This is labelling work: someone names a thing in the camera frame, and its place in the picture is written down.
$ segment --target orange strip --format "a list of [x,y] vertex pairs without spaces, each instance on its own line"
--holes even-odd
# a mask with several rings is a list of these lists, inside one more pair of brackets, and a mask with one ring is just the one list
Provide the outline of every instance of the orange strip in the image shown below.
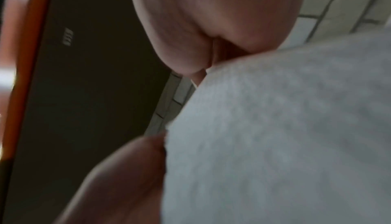
[[11,159],[15,156],[48,4],[49,0],[30,0],[27,8],[18,49],[16,81],[9,100],[7,120],[2,140],[3,154],[1,160]]

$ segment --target white label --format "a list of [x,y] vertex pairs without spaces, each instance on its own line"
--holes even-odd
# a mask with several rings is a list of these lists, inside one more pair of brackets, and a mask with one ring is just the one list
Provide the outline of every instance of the white label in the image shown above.
[[72,44],[73,39],[73,31],[65,28],[64,37],[62,38],[62,43],[66,46],[70,46]]

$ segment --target orange edge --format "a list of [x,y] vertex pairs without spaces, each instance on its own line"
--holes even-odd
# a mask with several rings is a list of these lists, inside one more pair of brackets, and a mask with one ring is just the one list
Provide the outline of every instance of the orange edge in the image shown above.
[[50,0],[30,0],[18,49],[16,81],[13,87],[2,141],[2,158],[14,158],[22,126],[35,58]]

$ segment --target tile floor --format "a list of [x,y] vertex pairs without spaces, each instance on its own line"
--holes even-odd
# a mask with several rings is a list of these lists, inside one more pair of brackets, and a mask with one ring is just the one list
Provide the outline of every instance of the tile floor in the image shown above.
[[[281,48],[382,28],[391,15],[391,0],[304,0],[296,24]],[[156,134],[173,120],[194,93],[187,78],[173,73],[146,130]]]

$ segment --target hand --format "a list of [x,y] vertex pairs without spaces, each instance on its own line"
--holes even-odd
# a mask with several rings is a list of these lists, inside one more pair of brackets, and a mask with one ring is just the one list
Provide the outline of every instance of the hand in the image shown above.
[[133,0],[157,54],[193,76],[218,61],[276,49],[302,0]]
[[96,166],[55,224],[160,223],[164,136],[135,139]]

